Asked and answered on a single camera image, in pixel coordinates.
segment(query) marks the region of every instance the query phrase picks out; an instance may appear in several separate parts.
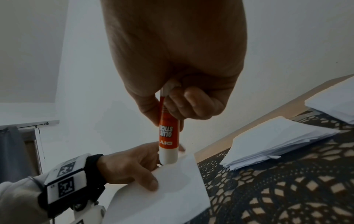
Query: curtain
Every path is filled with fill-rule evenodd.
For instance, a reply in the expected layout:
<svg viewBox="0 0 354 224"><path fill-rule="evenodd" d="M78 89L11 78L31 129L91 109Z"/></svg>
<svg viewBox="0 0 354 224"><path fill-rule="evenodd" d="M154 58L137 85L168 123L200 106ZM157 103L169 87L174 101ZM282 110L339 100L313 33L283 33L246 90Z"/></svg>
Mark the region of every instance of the curtain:
<svg viewBox="0 0 354 224"><path fill-rule="evenodd" d="M16 182L35 172L17 127L0 130L0 183Z"/></svg>

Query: sleeve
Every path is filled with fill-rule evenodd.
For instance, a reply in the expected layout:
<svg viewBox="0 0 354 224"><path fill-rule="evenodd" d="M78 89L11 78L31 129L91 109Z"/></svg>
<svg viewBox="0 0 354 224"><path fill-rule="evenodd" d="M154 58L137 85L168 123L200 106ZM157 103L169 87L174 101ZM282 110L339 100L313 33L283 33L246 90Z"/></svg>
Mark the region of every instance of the sleeve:
<svg viewBox="0 0 354 224"><path fill-rule="evenodd" d="M47 173L35 177L44 183ZM31 179L0 184L1 224L49 223L47 212L38 204L39 187Z"/></svg>

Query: white paper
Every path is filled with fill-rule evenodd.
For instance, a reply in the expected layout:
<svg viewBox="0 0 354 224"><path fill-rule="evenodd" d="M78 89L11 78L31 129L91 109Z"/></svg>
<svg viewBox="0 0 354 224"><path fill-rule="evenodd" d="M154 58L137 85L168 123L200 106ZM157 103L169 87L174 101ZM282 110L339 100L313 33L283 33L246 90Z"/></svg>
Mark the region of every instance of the white paper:
<svg viewBox="0 0 354 224"><path fill-rule="evenodd" d="M354 124L354 77L317 93L305 105Z"/></svg>
<svg viewBox="0 0 354 224"><path fill-rule="evenodd" d="M153 172L159 182L149 192L133 182L114 195L103 224L182 224L210 207L194 155Z"/></svg>
<svg viewBox="0 0 354 224"><path fill-rule="evenodd" d="M338 130L294 122L284 117L268 120L234 138L220 165L231 170L253 165L333 136Z"/></svg>

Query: patterned tablecloth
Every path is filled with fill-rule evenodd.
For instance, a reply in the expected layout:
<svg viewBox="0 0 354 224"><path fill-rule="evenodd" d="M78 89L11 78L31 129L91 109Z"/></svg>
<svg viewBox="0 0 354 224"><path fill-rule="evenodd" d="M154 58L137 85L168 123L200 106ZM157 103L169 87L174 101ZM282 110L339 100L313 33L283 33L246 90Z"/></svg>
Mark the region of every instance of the patterned tablecloth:
<svg viewBox="0 0 354 224"><path fill-rule="evenodd" d="M219 165L228 150L200 162L211 208L188 223L354 223L354 126L312 110L292 120L341 132L237 171Z"/></svg>

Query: glue stick label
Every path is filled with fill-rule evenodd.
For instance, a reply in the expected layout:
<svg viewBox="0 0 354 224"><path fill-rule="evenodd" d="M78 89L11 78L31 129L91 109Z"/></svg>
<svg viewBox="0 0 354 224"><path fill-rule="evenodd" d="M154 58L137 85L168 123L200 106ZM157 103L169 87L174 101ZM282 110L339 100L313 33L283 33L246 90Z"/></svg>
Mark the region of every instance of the glue stick label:
<svg viewBox="0 0 354 224"><path fill-rule="evenodd" d="M159 146L175 149L179 146L180 122L174 118L163 105L165 97L160 97Z"/></svg>

